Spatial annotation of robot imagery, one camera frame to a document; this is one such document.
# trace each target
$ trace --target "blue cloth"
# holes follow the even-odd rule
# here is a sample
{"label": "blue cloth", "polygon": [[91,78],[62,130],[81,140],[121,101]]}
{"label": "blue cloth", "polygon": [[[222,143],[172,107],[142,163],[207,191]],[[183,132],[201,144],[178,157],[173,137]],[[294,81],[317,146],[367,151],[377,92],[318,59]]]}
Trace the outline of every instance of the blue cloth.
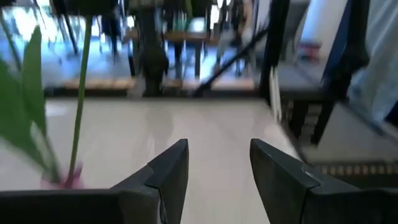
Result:
{"label": "blue cloth", "polygon": [[349,88],[350,100],[378,122],[398,101],[398,1],[372,0],[366,42],[371,61]]}

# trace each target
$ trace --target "floor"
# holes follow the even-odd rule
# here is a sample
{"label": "floor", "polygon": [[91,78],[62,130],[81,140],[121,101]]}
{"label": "floor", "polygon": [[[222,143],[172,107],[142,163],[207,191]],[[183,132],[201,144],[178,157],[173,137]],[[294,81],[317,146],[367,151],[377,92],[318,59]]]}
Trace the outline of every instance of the floor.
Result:
{"label": "floor", "polygon": [[[49,135],[67,167],[75,100],[49,100]],[[190,167],[182,223],[268,223],[249,160],[259,138],[297,157],[262,100],[86,100],[79,158],[87,188],[108,188],[180,138],[188,138]],[[0,148],[9,148],[0,144]],[[40,174],[0,150],[0,190],[39,189]]]}
{"label": "floor", "polygon": [[318,147],[302,147],[302,152],[309,163],[377,161],[396,166],[397,133],[393,127],[376,128],[347,106],[337,104]]}
{"label": "floor", "polygon": [[[18,42],[19,52],[22,55],[23,46],[22,42]],[[103,51],[100,52],[100,45],[102,45]],[[110,80],[131,80],[131,73],[129,69],[129,63],[127,60],[127,47],[119,46],[120,54],[117,60],[114,60],[110,47],[107,44],[100,44],[99,41],[94,40],[90,44],[90,57],[88,61],[88,71],[86,84],[88,86],[97,86],[98,82],[109,82]],[[13,59],[9,53],[9,47],[7,42],[0,40],[0,52],[5,60],[8,61],[11,67],[15,66]],[[70,43],[57,43],[53,48],[48,47],[47,43],[42,45],[42,81],[46,87],[56,87],[69,85],[75,83],[76,86],[79,82],[80,77],[80,56],[67,58],[68,54],[72,53],[72,47]],[[224,60],[231,58],[235,53],[234,49],[230,49],[226,52]],[[200,82],[206,80],[213,74],[213,65],[215,63],[216,47],[208,48],[208,55],[205,56],[203,51],[201,55],[201,73],[200,79],[195,81],[195,69],[193,66],[194,56],[193,50],[187,48],[182,55],[184,66],[182,68],[183,79],[186,84],[190,85],[190,82]],[[168,56],[171,67],[174,62],[174,49],[169,47]],[[244,70],[243,62],[240,64],[241,71]],[[317,86],[317,82],[309,80],[308,77],[312,75],[319,76],[319,71],[312,69],[313,66],[308,66],[305,63],[293,64],[291,62],[280,62],[278,69],[279,85],[280,89],[283,90],[304,90],[314,89]],[[168,78],[175,78],[176,70],[170,69]],[[237,77],[236,65],[232,66],[227,70],[220,78],[221,85],[231,86],[232,88],[245,88],[253,89],[258,86],[260,82],[260,69],[255,73],[245,73],[241,77]]]}

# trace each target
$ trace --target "white wall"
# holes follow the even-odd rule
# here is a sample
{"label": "white wall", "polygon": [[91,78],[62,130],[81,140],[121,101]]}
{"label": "white wall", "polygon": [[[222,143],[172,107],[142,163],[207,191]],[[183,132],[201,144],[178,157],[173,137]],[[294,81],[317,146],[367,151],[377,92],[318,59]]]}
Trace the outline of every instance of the white wall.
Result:
{"label": "white wall", "polygon": [[346,3],[347,0],[311,0],[302,40],[321,43],[321,58],[329,57]]}

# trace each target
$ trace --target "white tabletop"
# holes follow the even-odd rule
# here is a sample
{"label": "white tabletop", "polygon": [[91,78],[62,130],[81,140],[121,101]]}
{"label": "white tabletop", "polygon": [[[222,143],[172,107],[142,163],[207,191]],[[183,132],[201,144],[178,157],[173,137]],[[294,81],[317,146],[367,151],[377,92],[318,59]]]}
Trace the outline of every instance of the white tabletop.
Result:
{"label": "white tabletop", "polygon": [[[65,167],[75,111],[75,100],[47,102],[50,138]],[[295,151],[263,100],[86,100],[79,144],[83,181],[88,188],[109,188],[181,138],[190,150],[182,223],[268,222],[252,176],[250,139]],[[40,174],[3,149],[0,179],[0,190],[40,188]]]}

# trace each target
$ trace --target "green plant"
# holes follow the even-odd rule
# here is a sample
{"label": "green plant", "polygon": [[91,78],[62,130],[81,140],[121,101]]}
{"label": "green plant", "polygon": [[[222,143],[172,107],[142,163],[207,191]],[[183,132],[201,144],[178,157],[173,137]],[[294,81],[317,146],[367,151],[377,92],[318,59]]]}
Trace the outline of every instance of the green plant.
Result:
{"label": "green plant", "polygon": [[[72,187],[66,183],[72,180],[76,164],[92,17],[86,22],[75,133],[66,188]],[[25,48],[19,78],[11,73],[7,63],[0,58],[0,137],[13,146],[11,149],[21,152],[43,170],[44,176],[52,183],[63,184],[59,164],[47,135],[41,77],[41,39],[40,28],[36,27]]]}

